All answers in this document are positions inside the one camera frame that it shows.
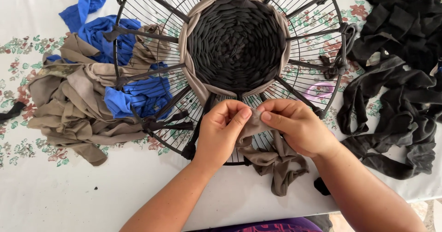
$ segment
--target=white tablecloth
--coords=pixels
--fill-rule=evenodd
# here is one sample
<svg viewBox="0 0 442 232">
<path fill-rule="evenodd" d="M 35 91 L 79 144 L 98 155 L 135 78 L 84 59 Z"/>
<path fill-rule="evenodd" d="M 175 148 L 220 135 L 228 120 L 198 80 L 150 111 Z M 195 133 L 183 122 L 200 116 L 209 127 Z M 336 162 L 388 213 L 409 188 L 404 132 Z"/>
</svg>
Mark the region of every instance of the white tablecloth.
<svg viewBox="0 0 442 232">
<path fill-rule="evenodd" d="M 14 99 L 30 105 L 21 116 L 0 126 L 0 231 L 117 231 L 188 164 L 156 141 L 145 139 L 102 146 L 109 158 L 102 166 L 93 167 L 71 150 L 57 151 L 46 145 L 40 131 L 26 128 L 33 108 L 21 86 L 41 67 L 43 52 L 57 52 L 63 43 L 68 28 L 58 13 L 77 1 L 0 0 L 0 110 L 9 110 Z M 344 20 L 359 24 L 371 9 L 363 0 L 337 1 Z M 88 21 L 117 11 L 116 1 L 108 0 Z M 352 68 L 343 77 L 341 91 L 360 73 Z M 341 105 L 339 92 L 326 119 L 339 139 L 344 136 L 335 115 Z M 378 109 L 378 99 L 371 100 L 371 132 Z M 437 143 L 442 140 L 441 133 L 439 126 Z M 431 175 L 399 181 L 374 173 L 409 202 L 442 197 L 442 147 L 435 151 Z M 386 155 L 403 160 L 404 151 L 392 148 Z M 204 190 L 185 229 L 336 211 L 332 198 L 314 189 L 318 172 L 309 163 L 312 172 L 290 185 L 285 197 L 270 192 L 270 175 L 260 177 L 252 167 L 222 167 Z"/>
</svg>

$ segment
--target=black wire grid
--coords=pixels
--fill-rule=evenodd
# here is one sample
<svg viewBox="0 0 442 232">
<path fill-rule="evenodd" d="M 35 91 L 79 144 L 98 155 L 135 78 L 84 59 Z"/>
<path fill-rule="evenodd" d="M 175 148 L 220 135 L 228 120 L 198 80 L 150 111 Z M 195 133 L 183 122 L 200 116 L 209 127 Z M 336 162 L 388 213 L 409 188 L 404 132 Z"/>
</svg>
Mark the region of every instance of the black wire grid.
<svg viewBox="0 0 442 232">
<path fill-rule="evenodd" d="M 176 68 L 154 74 L 154 76 L 166 77 L 169 79 L 172 96 L 176 96 L 188 86 L 187 80 L 179 67 L 180 52 L 178 49 L 178 36 L 183 24 L 183 17 L 171 12 L 171 9 L 164 7 L 157 0 L 117 0 L 120 9 L 117 16 L 117 25 L 121 18 L 137 19 L 141 25 L 157 26 L 164 35 L 171 37 L 169 47 L 166 48 L 169 55 L 163 62 L 169 67 Z M 187 14 L 200 0 L 163 0 L 171 6 Z M 345 55 L 345 36 L 336 31 L 342 24 L 341 13 L 336 0 L 327 0 L 321 5 L 317 5 L 314 0 L 267 0 L 268 4 L 273 5 L 275 9 L 286 16 L 290 30 L 290 37 L 294 37 L 290 48 L 290 61 L 284 68 L 280 77 L 285 84 L 290 85 L 301 94 L 305 94 L 309 87 L 317 82 L 329 82 L 335 86 L 334 91 L 330 92 L 327 88 L 318 87 L 316 94 L 330 93 L 327 97 L 311 100 L 312 104 L 319 107 L 322 111 L 322 118 L 329 109 L 339 88 L 341 75 L 336 75 L 333 79 L 326 79 L 323 70 L 329 67 L 329 64 L 320 60 L 320 56 L 326 56 L 330 62 L 342 61 L 341 55 Z M 145 37 L 146 43 L 152 43 L 152 38 Z M 116 75 L 119 78 L 130 77 L 119 71 L 118 67 L 127 67 L 118 65 L 118 57 L 121 48 L 117 40 L 114 44 L 114 61 Z M 146 69 L 146 67 L 134 65 L 130 68 Z M 169 119 L 174 114 L 187 110 L 189 115 L 179 122 L 193 122 L 194 126 L 198 122 L 202 105 L 200 105 L 195 93 L 190 88 L 182 96 L 178 103 L 173 106 L 172 111 L 166 118 Z M 298 100 L 286 86 L 275 82 L 264 92 L 257 95 L 243 98 L 243 102 L 253 108 L 256 108 L 265 99 L 295 99 Z M 235 99 L 228 96 L 218 95 L 217 99 Z M 194 131 L 161 129 L 155 132 L 148 131 L 148 134 L 156 138 L 160 143 L 181 154 Z M 253 136 L 252 145 L 255 148 L 270 148 L 270 142 L 273 140 L 272 134 L 268 132 L 259 133 Z M 244 164 L 243 156 L 234 150 L 232 156 L 226 165 Z"/>
</svg>

